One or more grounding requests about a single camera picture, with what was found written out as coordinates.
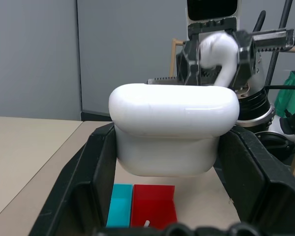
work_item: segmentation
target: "blue block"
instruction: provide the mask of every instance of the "blue block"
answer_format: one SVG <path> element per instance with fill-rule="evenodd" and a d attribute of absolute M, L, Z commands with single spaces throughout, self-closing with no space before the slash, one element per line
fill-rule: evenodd
<path fill-rule="evenodd" d="M 129 227 L 132 184 L 114 184 L 106 227 Z"/>

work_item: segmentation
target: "gray wall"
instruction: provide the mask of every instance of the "gray wall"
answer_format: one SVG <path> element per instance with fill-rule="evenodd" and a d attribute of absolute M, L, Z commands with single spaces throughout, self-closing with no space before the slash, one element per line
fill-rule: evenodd
<path fill-rule="evenodd" d="M 242 0 L 240 27 L 252 31 L 266 10 L 263 30 L 277 29 L 285 0 Z M 169 73 L 171 40 L 186 39 L 186 0 L 79 0 L 83 110 L 108 113 L 109 94 L 127 83 Z M 295 0 L 288 27 L 295 29 Z M 271 53 L 263 53 L 265 74 Z M 295 69 L 295 54 L 281 53 L 272 84 Z M 271 91 L 274 101 L 277 91 Z"/>
<path fill-rule="evenodd" d="M 80 119 L 76 0 L 0 0 L 0 116 Z"/>

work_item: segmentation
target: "red block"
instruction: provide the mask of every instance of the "red block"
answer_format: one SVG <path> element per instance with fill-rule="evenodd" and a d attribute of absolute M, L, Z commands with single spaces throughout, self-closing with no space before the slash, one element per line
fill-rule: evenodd
<path fill-rule="evenodd" d="M 149 227 L 164 229 L 177 222 L 174 204 L 175 186 L 140 185 L 133 186 L 131 227 L 142 227 L 150 221 Z"/>

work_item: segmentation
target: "white earbud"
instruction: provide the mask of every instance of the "white earbud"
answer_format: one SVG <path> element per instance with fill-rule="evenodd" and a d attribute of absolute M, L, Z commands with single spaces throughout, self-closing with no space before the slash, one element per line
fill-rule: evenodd
<path fill-rule="evenodd" d="M 214 33 L 200 43 L 200 65 L 204 69 L 217 65 L 222 69 L 214 85 L 228 87 L 236 73 L 238 61 L 238 45 L 227 33 Z"/>

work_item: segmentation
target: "gray partition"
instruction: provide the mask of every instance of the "gray partition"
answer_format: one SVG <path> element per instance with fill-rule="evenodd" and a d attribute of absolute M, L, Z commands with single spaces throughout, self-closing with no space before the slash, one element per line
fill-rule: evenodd
<path fill-rule="evenodd" d="M 263 29 L 278 28 L 284 1 L 242 0 L 240 27 L 251 31 L 266 10 Z M 186 2 L 78 0 L 83 111 L 107 114 L 116 87 L 168 76 L 171 40 L 187 38 Z M 295 29 L 295 0 L 288 27 Z M 270 57 L 263 53 L 265 72 Z M 294 67 L 295 54 L 280 54 L 272 83 L 282 84 Z M 276 94 L 270 93 L 272 101 Z"/>

